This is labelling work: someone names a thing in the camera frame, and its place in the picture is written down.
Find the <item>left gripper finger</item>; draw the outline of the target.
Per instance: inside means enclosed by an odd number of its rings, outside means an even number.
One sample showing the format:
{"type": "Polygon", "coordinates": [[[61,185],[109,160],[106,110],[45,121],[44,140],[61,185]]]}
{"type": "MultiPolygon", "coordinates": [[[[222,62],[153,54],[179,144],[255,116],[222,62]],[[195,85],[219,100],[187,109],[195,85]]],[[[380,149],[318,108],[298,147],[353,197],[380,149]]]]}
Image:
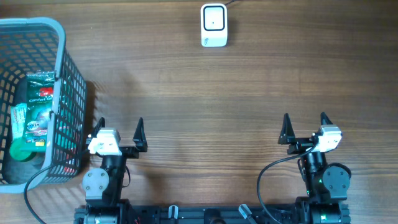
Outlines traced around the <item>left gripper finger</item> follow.
{"type": "Polygon", "coordinates": [[[139,118],[132,140],[134,141],[135,147],[139,152],[147,152],[147,139],[144,132],[144,120],[142,117],[139,118]]]}
{"type": "Polygon", "coordinates": [[[105,127],[105,119],[103,117],[100,117],[96,126],[94,127],[94,129],[92,130],[92,132],[90,134],[90,138],[95,138],[97,136],[97,134],[99,133],[100,129],[104,128],[104,127],[105,127]]]}

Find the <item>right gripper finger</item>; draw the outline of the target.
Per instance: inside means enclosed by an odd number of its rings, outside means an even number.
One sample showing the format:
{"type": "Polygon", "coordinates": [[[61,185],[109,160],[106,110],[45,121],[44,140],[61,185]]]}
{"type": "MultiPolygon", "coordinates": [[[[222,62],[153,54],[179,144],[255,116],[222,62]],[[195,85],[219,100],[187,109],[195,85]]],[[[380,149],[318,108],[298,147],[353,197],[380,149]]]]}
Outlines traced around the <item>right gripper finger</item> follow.
{"type": "Polygon", "coordinates": [[[282,129],[278,138],[278,144],[292,144],[295,142],[295,133],[288,113],[284,115],[282,129]]]}
{"type": "Polygon", "coordinates": [[[322,112],[320,114],[320,122],[321,122],[321,125],[332,125],[333,124],[325,112],[322,112]]]}

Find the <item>green 3M gloves package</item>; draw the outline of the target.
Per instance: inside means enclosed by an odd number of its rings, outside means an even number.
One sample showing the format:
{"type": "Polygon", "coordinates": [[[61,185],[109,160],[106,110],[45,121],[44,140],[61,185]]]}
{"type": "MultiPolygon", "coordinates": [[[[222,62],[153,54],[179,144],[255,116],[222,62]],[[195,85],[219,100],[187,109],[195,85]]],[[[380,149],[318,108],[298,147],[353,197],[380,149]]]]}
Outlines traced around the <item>green 3M gloves package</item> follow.
{"type": "Polygon", "coordinates": [[[53,102],[55,72],[27,75],[27,111],[22,151],[45,152],[53,102]]]}

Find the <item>light green wipes packet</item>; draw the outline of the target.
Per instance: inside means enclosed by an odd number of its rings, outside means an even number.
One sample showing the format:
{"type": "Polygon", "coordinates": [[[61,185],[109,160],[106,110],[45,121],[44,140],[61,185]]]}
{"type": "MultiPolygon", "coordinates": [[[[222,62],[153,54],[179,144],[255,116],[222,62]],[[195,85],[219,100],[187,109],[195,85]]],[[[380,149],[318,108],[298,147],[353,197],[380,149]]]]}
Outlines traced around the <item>light green wipes packet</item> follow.
{"type": "Polygon", "coordinates": [[[21,138],[24,132],[27,104],[20,103],[11,107],[12,138],[21,138]]]}

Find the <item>green lid jar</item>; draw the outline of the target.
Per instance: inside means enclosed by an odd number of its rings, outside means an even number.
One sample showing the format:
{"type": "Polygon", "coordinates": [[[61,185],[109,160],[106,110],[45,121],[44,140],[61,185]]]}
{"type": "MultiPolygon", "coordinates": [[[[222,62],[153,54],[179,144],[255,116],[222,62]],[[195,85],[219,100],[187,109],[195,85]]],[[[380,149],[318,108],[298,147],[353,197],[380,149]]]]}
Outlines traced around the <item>green lid jar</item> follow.
{"type": "Polygon", "coordinates": [[[23,138],[14,139],[11,143],[9,153],[14,160],[20,162],[27,162],[33,159],[36,155],[32,151],[23,151],[22,147],[25,145],[23,138]]]}

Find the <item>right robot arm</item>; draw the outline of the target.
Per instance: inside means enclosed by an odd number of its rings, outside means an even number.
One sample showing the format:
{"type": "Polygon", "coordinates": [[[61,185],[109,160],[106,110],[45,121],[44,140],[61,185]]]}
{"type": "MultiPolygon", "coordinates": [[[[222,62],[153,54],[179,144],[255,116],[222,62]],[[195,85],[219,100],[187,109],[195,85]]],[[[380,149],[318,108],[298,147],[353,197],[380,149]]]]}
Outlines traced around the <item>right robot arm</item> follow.
{"type": "Polygon", "coordinates": [[[341,163],[327,163],[326,153],[336,149],[343,133],[326,113],[321,125],[308,138],[295,136],[289,115],[284,115],[278,143],[288,145],[288,155],[298,155],[298,169],[307,189],[306,197],[297,197],[290,217],[283,223],[351,223],[347,199],[351,171],[341,163]]]}

